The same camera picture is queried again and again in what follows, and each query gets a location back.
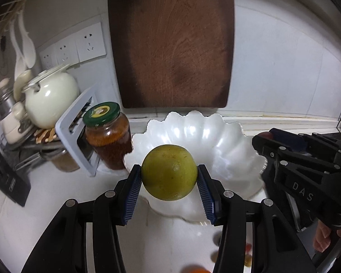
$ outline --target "white ceramic bowl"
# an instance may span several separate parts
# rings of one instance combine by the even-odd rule
[[[124,156],[124,164],[130,171],[134,164],[142,165],[153,148],[162,144],[179,145],[192,154],[197,165],[205,164],[210,176],[219,180],[226,190],[248,199],[262,188],[260,174],[266,167],[266,159],[254,150],[251,139],[243,134],[239,123],[228,124],[220,114],[204,117],[198,111],[186,116],[171,112],[164,121],[150,120],[145,133],[133,135],[133,151]],[[191,222],[207,221],[197,185],[177,201],[159,200],[144,186],[140,196],[162,215]]]

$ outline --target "green citrus fruit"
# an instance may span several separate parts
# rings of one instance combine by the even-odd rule
[[[151,150],[141,166],[141,180],[154,197],[174,201],[187,196],[197,180],[197,165],[183,147],[162,145]]]

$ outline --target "glass jar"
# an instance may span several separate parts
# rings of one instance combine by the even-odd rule
[[[130,153],[130,124],[117,103],[106,102],[90,108],[83,117],[85,135],[104,164],[114,170],[124,169],[123,158]]]

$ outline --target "jar lid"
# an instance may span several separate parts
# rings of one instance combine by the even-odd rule
[[[84,114],[83,122],[88,127],[95,127],[115,120],[119,114],[119,104],[108,101],[90,108]]]

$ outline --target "electrical outlet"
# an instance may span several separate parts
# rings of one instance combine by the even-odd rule
[[[42,52],[39,52],[40,56],[40,62],[42,63],[42,68],[45,70],[48,70],[56,65],[57,58],[55,57],[55,46],[50,45],[46,49],[44,49]]]
[[[106,54],[101,23],[75,33],[75,42],[80,62]]]
[[[59,64],[69,63],[74,65],[75,63],[80,62],[78,59],[74,34],[55,43],[55,56]]]

